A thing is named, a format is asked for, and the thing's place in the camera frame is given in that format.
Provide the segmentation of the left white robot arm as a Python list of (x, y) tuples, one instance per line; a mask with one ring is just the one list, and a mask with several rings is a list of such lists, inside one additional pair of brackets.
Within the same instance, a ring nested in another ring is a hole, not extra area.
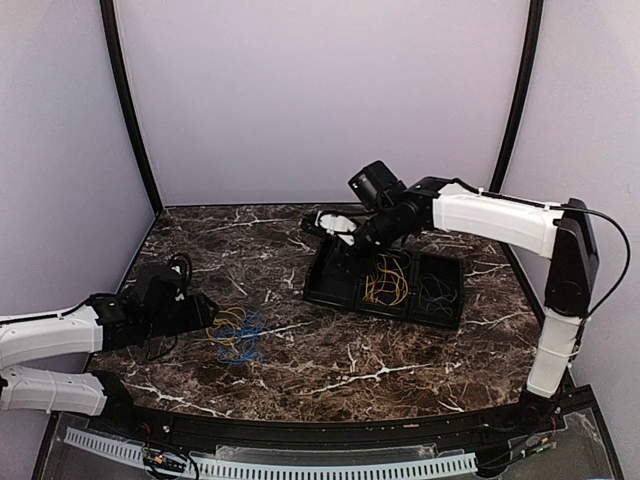
[(110, 352), (177, 338), (212, 325), (218, 305), (203, 293), (159, 301), (92, 296), (67, 311), (1, 319), (1, 409), (70, 412), (99, 417), (120, 436), (141, 427), (140, 412), (111, 372), (70, 374), (26, 362), (65, 354)]

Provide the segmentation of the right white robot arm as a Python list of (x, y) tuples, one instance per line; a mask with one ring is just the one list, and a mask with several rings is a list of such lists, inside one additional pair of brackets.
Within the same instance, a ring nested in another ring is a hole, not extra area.
[(391, 174), (361, 172), (352, 189), (364, 214), (318, 210), (301, 228), (333, 238), (341, 255), (362, 262), (399, 239), (426, 231), (472, 234), (549, 260), (536, 355), (510, 415), (482, 430), (530, 434), (559, 407), (566, 369), (578, 355), (585, 327), (599, 304), (592, 300), (599, 255), (590, 210), (579, 199), (538, 202), (475, 188), (464, 181), (427, 176), (407, 187)]

